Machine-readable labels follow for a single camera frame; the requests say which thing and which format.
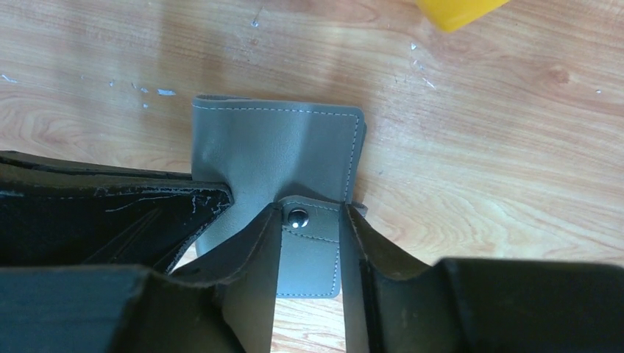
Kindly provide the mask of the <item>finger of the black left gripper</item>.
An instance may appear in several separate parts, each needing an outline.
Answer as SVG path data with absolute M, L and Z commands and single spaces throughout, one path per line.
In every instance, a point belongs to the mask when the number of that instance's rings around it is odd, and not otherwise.
M 1 153 L 1 265 L 144 265 L 171 273 L 233 203 L 190 174 Z

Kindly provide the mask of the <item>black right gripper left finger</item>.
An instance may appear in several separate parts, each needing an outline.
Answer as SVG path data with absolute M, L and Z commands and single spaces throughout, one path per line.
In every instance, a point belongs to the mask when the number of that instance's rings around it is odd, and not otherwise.
M 266 205 L 207 254 L 142 265 L 1 270 L 3 352 L 267 352 L 283 211 Z

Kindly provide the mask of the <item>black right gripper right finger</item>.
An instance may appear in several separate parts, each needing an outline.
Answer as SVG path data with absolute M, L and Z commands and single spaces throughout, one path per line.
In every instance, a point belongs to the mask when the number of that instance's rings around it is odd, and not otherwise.
M 428 265 L 339 216 L 349 352 L 621 352 L 623 268 L 446 257 Z

